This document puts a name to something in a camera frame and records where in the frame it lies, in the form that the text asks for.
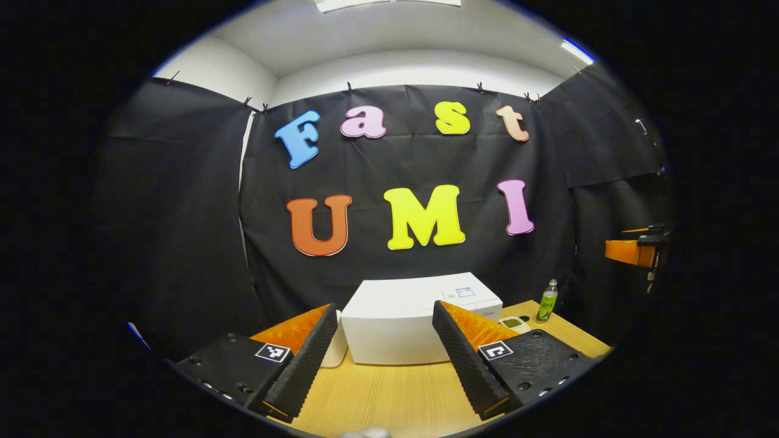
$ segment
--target black cloth backdrop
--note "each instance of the black cloth backdrop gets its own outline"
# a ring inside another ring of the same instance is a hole
[[[433,108],[440,101],[466,107],[468,133],[438,131]],[[523,115],[527,142],[512,139],[495,114],[507,104]],[[384,111],[385,136],[341,134],[347,109],[359,105]],[[289,153],[273,135],[308,110],[321,117],[314,122],[319,153],[290,169]],[[635,279],[645,279],[646,273],[630,268],[632,274],[624,274],[628,267],[603,256],[604,240],[619,238],[617,228],[624,224],[638,228],[666,218],[662,210],[636,208],[645,205],[644,197],[653,199],[659,186],[642,186],[635,199],[619,191],[621,185],[630,186],[626,178],[654,174],[661,166],[660,154],[636,118],[646,118],[638,103],[596,65],[536,102],[460,87],[395,86],[310,97],[258,114],[243,164],[241,220],[266,319],[279,322],[326,302],[342,309],[363,280],[470,271],[507,305],[539,300],[555,277],[561,292],[557,310],[613,340],[617,332],[609,324],[621,327],[631,313],[612,316],[609,309],[634,308],[642,295],[622,291],[642,287]],[[506,201],[496,187],[506,179],[526,183],[527,211],[535,224],[529,234],[506,233]],[[577,189],[605,182],[619,184]],[[383,193],[407,187],[425,206],[441,184],[460,188],[457,209],[466,241],[426,247],[415,242],[411,249],[389,250],[392,213]],[[329,257],[300,253],[291,241],[286,203],[316,199],[314,235],[327,239],[330,210],[323,201],[336,194],[353,200],[347,208],[347,245]],[[574,271],[578,274],[571,282]],[[574,288],[568,310],[566,297]],[[628,299],[634,295],[639,298]],[[607,323],[590,320],[606,316]]]
[[[263,326],[243,255],[238,169],[251,114],[185,83],[147,81],[114,117],[93,195],[96,260],[151,348],[174,360]]]

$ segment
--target wooden table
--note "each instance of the wooden table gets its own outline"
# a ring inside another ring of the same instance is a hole
[[[529,316],[531,329],[541,328],[590,357],[610,350],[554,313],[547,323],[536,324],[537,312],[538,303],[526,301],[504,308],[500,316]],[[361,365],[354,363],[347,350],[338,367],[319,369],[301,414],[291,426],[328,438],[370,426],[388,429],[393,438],[433,438],[493,419],[481,421],[474,414],[451,362]]]

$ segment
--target white wall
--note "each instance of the white wall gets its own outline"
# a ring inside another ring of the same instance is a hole
[[[565,78],[521,62],[448,50],[382,51],[325,62],[280,78],[270,107],[303,97],[385,85],[452,85],[543,96]]]
[[[254,58],[211,36],[182,49],[154,75],[171,78],[178,70],[181,72],[175,80],[216,91],[236,101],[243,102],[251,96],[249,104],[254,108],[270,102],[278,82]]]

